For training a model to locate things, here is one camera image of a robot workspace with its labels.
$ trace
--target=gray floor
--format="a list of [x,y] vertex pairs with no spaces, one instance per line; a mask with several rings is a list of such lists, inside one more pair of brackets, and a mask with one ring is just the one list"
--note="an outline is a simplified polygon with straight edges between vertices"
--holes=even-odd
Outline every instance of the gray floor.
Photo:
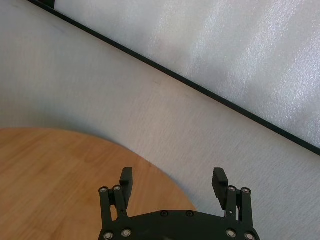
[[252,189],[261,239],[320,235],[320,157],[25,0],[0,0],[0,127],[93,134],[222,216],[214,167]]

